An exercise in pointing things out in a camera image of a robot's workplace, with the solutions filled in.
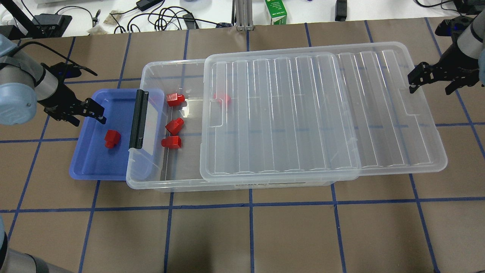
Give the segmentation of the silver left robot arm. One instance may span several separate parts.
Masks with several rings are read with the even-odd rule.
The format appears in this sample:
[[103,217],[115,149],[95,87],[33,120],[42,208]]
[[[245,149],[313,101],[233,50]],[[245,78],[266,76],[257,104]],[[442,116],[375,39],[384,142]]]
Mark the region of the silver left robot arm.
[[[64,80],[81,76],[83,71],[96,75],[51,47],[30,41],[16,45],[1,36],[0,58],[0,122],[5,126],[24,124],[32,120],[37,105],[56,121],[66,121],[79,126],[78,116],[84,116],[105,124],[104,107],[92,98],[79,100],[64,84]],[[32,59],[24,48],[40,46],[63,58],[52,66]]]

